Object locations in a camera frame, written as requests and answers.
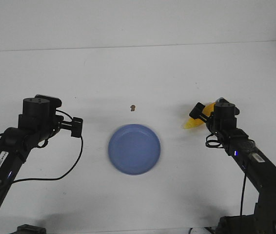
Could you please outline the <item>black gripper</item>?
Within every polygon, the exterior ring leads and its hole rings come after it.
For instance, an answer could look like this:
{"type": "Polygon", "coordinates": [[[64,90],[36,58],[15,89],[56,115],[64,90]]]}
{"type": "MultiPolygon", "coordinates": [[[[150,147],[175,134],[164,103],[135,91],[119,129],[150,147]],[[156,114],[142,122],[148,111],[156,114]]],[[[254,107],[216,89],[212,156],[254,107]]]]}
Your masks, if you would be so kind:
{"type": "Polygon", "coordinates": [[[192,119],[200,119],[203,122],[206,122],[210,115],[211,112],[214,110],[214,104],[210,103],[207,106],[202,104],[201,102],[198,102],[192,111],[189,113],[189,117],[192,119]]]}
{"type": "Polygon", "coordinates": [[[73,117],[71,121],[61,120],[59,122],[59,127],[61,129],[69,130],[71,132],[71,137],[81,137],[83,119],[79,117],[73,117]]]}

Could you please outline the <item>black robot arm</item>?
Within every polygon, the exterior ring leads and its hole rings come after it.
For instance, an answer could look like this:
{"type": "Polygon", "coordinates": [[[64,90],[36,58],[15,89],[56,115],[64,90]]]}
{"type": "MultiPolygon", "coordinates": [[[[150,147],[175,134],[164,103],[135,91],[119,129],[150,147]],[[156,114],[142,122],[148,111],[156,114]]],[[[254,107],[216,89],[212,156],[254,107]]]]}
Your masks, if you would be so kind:
{"type": "Polygon", "coordinates": [[[69,130],[72,137],[82,137],[83,119],[73,117],[65,121],[65,112],[59,110],[61,105],[56,97],[25,98],[18,126],[0,134],[0,207],[32,149],[44,148],[61,129],[69,130]]]}
{"type": "Polygon", "coordinates": [[[276,166],[256,146],[255,141],[237,127],[239,109],[224,98],[209,106],[198,102],[189,113],[191,121],[201,120],[210,134],[208,148],[224,149],[258,191],[254,213],[223,216],[213,234],[276,234],[276,166]]]}

